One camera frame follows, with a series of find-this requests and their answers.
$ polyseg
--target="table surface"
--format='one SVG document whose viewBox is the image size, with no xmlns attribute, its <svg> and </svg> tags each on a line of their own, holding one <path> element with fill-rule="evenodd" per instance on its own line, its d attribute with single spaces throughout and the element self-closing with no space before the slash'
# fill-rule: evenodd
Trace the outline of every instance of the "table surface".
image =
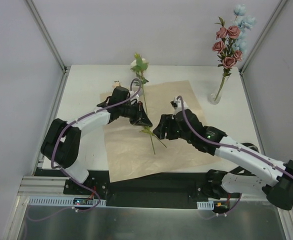
<svg viewBox="0 0 293 240">
<path fill-rule="evenodd" d="M 232 74 L 223 87 L 220 103 L 212 105 L 208 102 L 207 96 L 220 83 L 222 72 L 221 67 L 214 66 L 150 65 L 145 77 L 149 80 L 148 85 L 189 80 L 209 126 L 226 132 L 240 143 L 249 142 L 260 148 L 236 67 L 231 70 Z M 57 118 L 69 121 L 92 112 L 95 106 L 101 102 L 100 94 L 113 90 L 114 81 L 120 81 L 121 85 L 125 87 L 130 85 L 134 76 L 129 65 L 72 65 Z M 102 127 L 81 139 L 78 159 L 88 170 L 108 170 Z M 210 169 L 230 171 L 235 167 L 237 167 L 236 164 L 222 159 L 219 162 L 178 169 L 173 172 L 204 173 Z M 51 168 L 47 158 L 44 159 L 42 168 Z"/>
</svg>

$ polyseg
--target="flower bouquet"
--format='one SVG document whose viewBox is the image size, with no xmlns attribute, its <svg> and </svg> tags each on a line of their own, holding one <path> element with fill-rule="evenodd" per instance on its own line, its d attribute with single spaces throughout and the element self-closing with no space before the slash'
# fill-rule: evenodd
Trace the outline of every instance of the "flower bouquet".
<svg viewBox="0 0 293 240">
<path fill-rule="evenodd" d="M 208 95 L 208 101 L 212 104 L 220 102 L 223 86 L 231 75 L 232 67 L 242 61 L 247 52 L 246 30 L 251 30 L 256 24 L 255 17 L 245 16 L 246 6 L 244 4 L 236 5 L 233 12 L 236 16 L 233 25 L 226 28 L 226 21 L 221 17 L 218 17 L 220 22 L 216 23 L 221 25 L 221 28 L 216 33 L 216 39 L 219 41 L 213 45 L 212 50 L 217 52 L 220 62 L 217 66 L 223 67 L 223 74 L 218 88 Z"/>
</svg>

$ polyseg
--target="rose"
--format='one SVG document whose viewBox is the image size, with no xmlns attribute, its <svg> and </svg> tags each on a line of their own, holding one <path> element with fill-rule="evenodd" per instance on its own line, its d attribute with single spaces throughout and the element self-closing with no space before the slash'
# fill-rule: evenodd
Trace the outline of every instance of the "rose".
<svg viewBox="0 0 293 240">
<path fill-rule="evenodd" d="M 218 41 L 216 42 L 213 47 L 212 47 L 212 50 L 215 51 L 215 52 L 218 52 L 219 54 L 222 53 L 223 49 L 226 48 L 226 45 L 225 43 L 221 40 L 221 41 Z"/>
<path fill-rule="evenodd" d="M 243 56 L 243 53 L 240 51 L 240 50 L 236 50 L 234 52 L 234 58 L 237 60 L 237 61 L 242 61 L 242 56 Z"/>
<path fill-rule="evenodd" d="M 227 36 L 228 30 L 223 26 L 216 32 L 216 39 L 223 39 Z"/>
<path fill-rule="evenodd" d="M 146 64 L 147 60 L 145 58 L 142 58 L 142 62 Z M 133 62 L 131 62 L 131 68 L 135 67 L 136 65 L 137 65 L 137 60 L 135 59 Z"/>
<path fill-rule="evenodd" d="M 237 39 L 241 33 L 241 30 L 238 26 L 229 26 L 227 33 L 231 39 Z"/>
<path fill-rule="evenodd" d="M 237 60 L 234 57 L 227 56 L 223 59 L 222 64 L 225 69 L 232 68 L 237 63 Z"/>
</svg>

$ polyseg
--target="wire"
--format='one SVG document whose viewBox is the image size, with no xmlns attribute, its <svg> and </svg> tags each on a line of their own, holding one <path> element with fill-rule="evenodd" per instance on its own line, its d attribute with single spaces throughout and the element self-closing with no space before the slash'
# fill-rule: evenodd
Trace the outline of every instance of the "wire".
<svg viewBox="0 0 293 240">
<path fill-rule="evenodd" d="M 142 85 L 141 80 L 140 80 L 139 78 L 136 77 L 135 79 L 133 79 L 133 80 L 131 81 L 131 84 L 130 84 L 130 91 L 132 91 L 132 86 L 133 86 L 133 84 L 134 84 L 135 82 L 138 82 L 138 83 L 140 84 L 140 86 Z"/>
<path fill-rule="evenodd" d="M 265 164 L 271 166 L 272 168 L 280 171 L 281 173 L 287 175 L 288 177 L 290 177 L 291 179 L 293 179 L 293 175 L 288 173 L 287 171 L 283 170 L 282 168 L 276 166 L 276 165 L 273 165 L 272 162 L 264 159 L 263 157 L 259 156 L 258 154 L 254 153 L 254 152 L 251 152 L 247 149 L 243 149 L 243 148 L 238 148 L 237 146 L 234 146 L 234 145 L 229 145 L 229 144 L 224 144 L 224 143 L 219 143 L 219 142 L 214 142 L 214 141 L 210 141 L 208 139 L 206 139 L 205 137 L 201 136 L 200 134 L 197 133 L 196 130 L 194 130 L 194 128 L 191 126 L 188 118 L 187 118 L 187 115 L 186 115 L 186 110 L 185 110 L 185 106 L 184 106 L 184 102 L 183 102 L 183 98 L 182 96 L 178 96 L 177 99 L 180 99 L 181 100 L 181 108 L 182 108 L 182 115 L 183 115 L 183 118 L 186 122 L 186 125 L 189 127 L 189 129 L 199 138 L 201 139 L 202 141 L 208 143 L 208 144 L 212 144 L 212 145 L 215 145 L 215 146 L 220 146 L 220 147 L 227 147 L 227 148 L 232 148 L 232 149 L 236 149 L 238 151 L 242 151 L 244 153 L 247 153 L 259 160 L 261 160 L 262 162 L 264 162 Z"/>
<path fill-rule="evenodd" d="M 236 203 L 230 208 L 229 211 L 227 211 L 227 212 L 225 212 L 225 213 L 219 213 L 219 214 L 216 213 L 215 215 L 212 215 L 212 216 L 209 216 L 209 217 L 203 217 L 203 216 L 201 216 L 200 214 L 199 214 L 199 216 L 200 216 L 200 218 L 202 218 L 202 219 L 204 219 L 204 220 L 210 220 L 210 219 L 214 219 L 214 218 L 216 218 L 216 217 L 220 217 L 220 216 L 225 216 L 225 217 L 226 217 L 229 213 L 231 213 L 231 212 L 236 208 L 236 206 L 237 206 L 238 203 L 240 202 L 241 198 L 242 198 L 242 193 L 241 193 L 240 196 L 238 197 Z"/>
<path fill-rule="evenodd" d="M 87 198 L 87 200 L 86 200 L 86 201 L 93 199 L 94 195 L 95 195 L 95 193 L 94 193 L 94 192 L 92 192 L 92 194 L 91 194 L 91 195 L 90 195 L 90 196 Z"/>
</svg>

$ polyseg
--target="glass vase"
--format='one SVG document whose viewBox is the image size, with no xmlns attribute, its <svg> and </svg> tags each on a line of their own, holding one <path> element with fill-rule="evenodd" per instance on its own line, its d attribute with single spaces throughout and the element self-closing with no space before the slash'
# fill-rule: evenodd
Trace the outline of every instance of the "glass vase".
<svg viewBox="0 0 293 240">
<path fill-rule="evenodd" d="M 219 82 L 214 91 L 207 96 L 207 100 L 209 101 L 209 103 L 216 105 L 220 102 L 224 85 L 227 83 L 229 77 L 230 76 L 226 76 L 225 73 L 222 74 L 221 82 Z"/>
</svg>

